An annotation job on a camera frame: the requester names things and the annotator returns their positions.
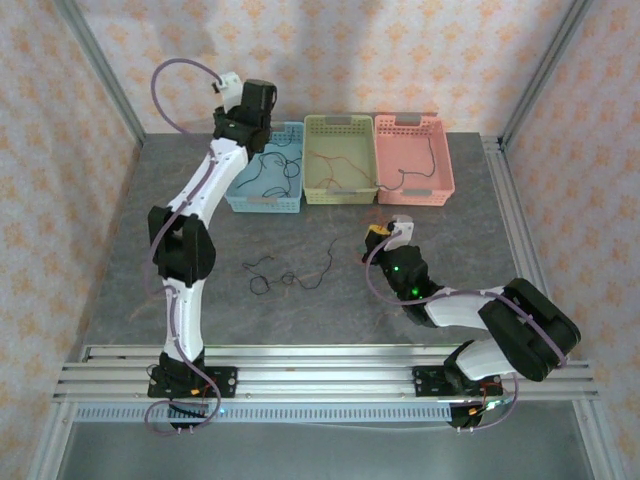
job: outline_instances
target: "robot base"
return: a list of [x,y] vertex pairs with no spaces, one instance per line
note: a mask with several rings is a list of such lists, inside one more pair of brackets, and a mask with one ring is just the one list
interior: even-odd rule
[[451,373],[445,366],[413,367],[413,385],[416,397],[498,397],[503,394],[499,377],[485,377],[477,382],[466,380],[452,382]]
[[[147,395],[150,398],[207,398],[215,397],[212,388],[185,363],[174,360],[166,353],[160,355],[160,364],[150,372],[151,380]],[[204,365],[204,349],[193,364],[211,378],[222,398],[234,398],[238,383],[236,367],[214,367]]]

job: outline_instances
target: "plastic basket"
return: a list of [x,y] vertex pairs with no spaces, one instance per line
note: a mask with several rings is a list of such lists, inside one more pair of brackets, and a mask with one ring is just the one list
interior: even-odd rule
[[[249,165],[240,172],[225,193],[225,198],[234,212],[300,211],[304,125],[301,122],[284,122],[274,123],[272,128],[271,139],[264,153],[254,155]],[[283,159],[278,155],[269,155],[273,152],[278,152],[290,162],[294,162],[287,164],[286,171],[293,178],[287,180],[285,164],[278,165]]]
[[307,203],[373,203],[378,191],[375,152],[371,117],[305,117],[302,163]]
[[455,184],[442,121],[421,115],[378,115],[375,128],[378,203],[444,205]]

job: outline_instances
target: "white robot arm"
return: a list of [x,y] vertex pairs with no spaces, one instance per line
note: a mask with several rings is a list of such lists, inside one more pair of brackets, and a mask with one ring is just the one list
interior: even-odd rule
[[[206,178],[205,175],[211,162],[214,163],[214,167],[211,175]],[[195,216],[204,226],[204,229],[208,230],[211,216],[220,203],[224,192],[248,163],[249,157],[246,148],[226,138],[212,140],[210,153],[207,154],[185,189],[169,202],[169,208],[172,212],[175,212],[183,202],[187,201],[189,192],[193,192],[196,187],[200,186],[195,197],[191,201],[187,201],[187,206],[181,212],[181,215],[184,217]],[[183,232],[180,232],[180,230],[174,233],[177,236],[182,234]],[[191,287],[187,287],[185,282],[179,278],[167,277],[163,278],[162,281],[165,286],[170,285],[173,287],[173,289],[166,290],[167,340],[164,351],[170,358],[182,360],[176,350],[169,324],[171,321],[172,296],[175,291],[177,292],[177,301],[173,312],[174,325],[182,351],[190,361],[193,361],[204,347],[200,333],[200,305],[206,278],[194,281]]]
[[[518,372],[542,381],[580,341],[580,332],[531,283],[516,278],[489,290],[453,290],[435,283],[420,253],[409,245],[413,221],[397,215],[387,226],[369,227],[363,257],[371,290],[383,300],[402,306],[409,318],[426,327],[463,326],[488,330],[493,338],[461,345],[441,372],[446,390],[473,394],[479,382]],[[396,299],[381,294],[369,278],[379,265]],[[431,390],[442,394],[439,387]]]
[[222,79],[214,84],[224,106],[214,114],[209,152],[180,194],[165,208],[153,207],[148,216],[150,240],[157,243],[153,261],[167,296],[167,338],[151,374],[151,397],[188,397],[202,386],[202,375],[192,366],[206,370],[200,308],[216,256],[209,223],[231,182],[255,153],[264,151],[271,134],[275,85],[261,80],[242,84],[233,73]]

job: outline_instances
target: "enclosure wall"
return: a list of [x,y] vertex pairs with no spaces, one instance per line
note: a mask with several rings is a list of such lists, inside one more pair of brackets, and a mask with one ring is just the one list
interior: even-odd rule
[[554,300],[640,474],[640,4],[598,0],[508,152]]
[[[264,78],[276,115],[439,111],[455,131],[497,135],[571,0],[80,0],[144,128],[168,132],[148,91],[170,57]],[[172,117],[210,132],[210,79],[160,80]]]
[[136,152],[47,0],[0,4],[0,477],[24,478]]

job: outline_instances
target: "pink basket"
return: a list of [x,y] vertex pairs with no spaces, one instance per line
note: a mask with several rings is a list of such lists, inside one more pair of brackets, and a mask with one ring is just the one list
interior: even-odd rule
[[455,191],[442,120],[406,117],[378,115],[375,120],[378,203],[441,207]]

